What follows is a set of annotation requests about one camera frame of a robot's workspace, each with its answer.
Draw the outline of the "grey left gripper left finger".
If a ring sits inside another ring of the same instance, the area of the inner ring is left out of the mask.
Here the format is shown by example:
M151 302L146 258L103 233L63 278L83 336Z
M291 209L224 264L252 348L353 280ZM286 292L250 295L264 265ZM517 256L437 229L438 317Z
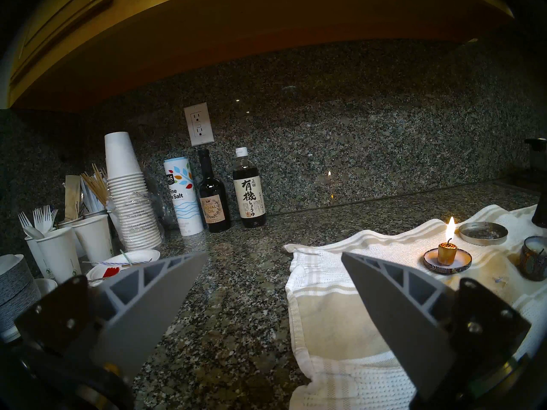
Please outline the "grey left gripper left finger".
M78 275L32 304L15 320L24 343L54 367L77 373L112 364L122 377L141 369L207 264L194 252L132 266L91 286Z

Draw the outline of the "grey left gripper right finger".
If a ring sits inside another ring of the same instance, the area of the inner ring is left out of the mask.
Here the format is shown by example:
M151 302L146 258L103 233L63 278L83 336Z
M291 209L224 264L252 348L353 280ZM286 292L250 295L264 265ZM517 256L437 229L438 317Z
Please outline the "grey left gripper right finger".
M413 267L344 252L368 315L416 388L411 404L501 404L531 358L531 323L477 280L457 290Z

